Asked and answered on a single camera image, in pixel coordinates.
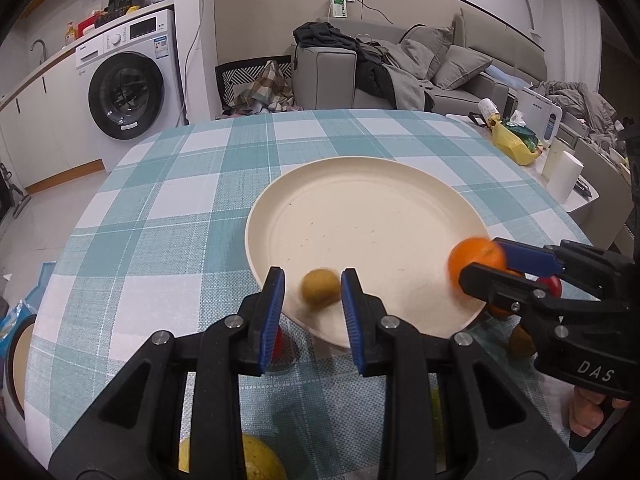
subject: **sink faucet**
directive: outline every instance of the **sink faucet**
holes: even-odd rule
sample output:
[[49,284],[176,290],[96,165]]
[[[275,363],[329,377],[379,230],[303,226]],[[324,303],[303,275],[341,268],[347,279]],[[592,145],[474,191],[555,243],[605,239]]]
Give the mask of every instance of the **sink faucet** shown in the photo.
[[47,45],[44,44],[44,41],[42,40],[36,40],[33,42],[33,44],[31,45],[31,51],[33,52],[33,47],[36,46],[36,43],[41,43],[42,44],[42,55],[44,56],[44,59],[42,61],[40,61],[38,64],[43,64],[46,60],[47,60]]

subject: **white appliance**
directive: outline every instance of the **white appliance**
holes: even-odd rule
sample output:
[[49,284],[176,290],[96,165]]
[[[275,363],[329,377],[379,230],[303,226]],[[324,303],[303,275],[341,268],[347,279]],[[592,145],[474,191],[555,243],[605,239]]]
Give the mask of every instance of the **white appliance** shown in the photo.
[[542,145],[551,145],[560,127],[562,108],[533,90],[522,89],[518,90],[518,110]]
[[108,172],[141,140],[185,124],[170,9],[146,14],[76,49],[89,135]]

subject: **yellow bag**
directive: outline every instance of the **yellow bag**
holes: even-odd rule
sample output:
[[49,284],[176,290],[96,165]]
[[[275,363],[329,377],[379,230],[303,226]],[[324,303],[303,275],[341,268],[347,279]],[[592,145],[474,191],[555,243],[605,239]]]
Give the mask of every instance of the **yellow bag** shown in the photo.
[[531,164],[542,153],[540,149],[537,149],[535,153],[531,153],[525,143],[520,140],[520,137],[512,134],[500,123],[494,127],[493,140],[496,148],[520,166]]

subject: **sticker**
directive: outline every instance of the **sticker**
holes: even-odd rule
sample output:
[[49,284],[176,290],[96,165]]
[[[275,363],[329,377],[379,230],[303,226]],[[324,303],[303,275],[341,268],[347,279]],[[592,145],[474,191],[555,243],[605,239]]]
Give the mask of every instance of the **sticker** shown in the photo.
[[166,42],[166,36],[155,38],[154,47],[156,48],[156,59],[167,57],[169,55],[169,45]]

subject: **gray sofa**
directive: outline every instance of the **gray sofa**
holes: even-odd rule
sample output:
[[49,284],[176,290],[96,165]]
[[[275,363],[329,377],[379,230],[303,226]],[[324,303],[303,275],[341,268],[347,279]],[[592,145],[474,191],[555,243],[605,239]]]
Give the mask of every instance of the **gray sofa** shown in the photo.
[[[399,43],[407,27],[365,22],[333,20],[343,34],[356,37],[367,34],[376,40]],[[510,75],[527,81],[546,79],[544,51],[503,23],[481,12],[460,10],[453,19],[453,44],[471,48],[494,58],[494,65]],[[374,97],[355,87],[356,53],[342,48],[299,48],[294,64],[292,86],[296,103],[305,110],[331,108],[390,109],[386,99]],[[434,87],[433,112],[467,115],[478,111],[478,101],[491,99],[503,111],[509,89],[481,73],[455,90]]]

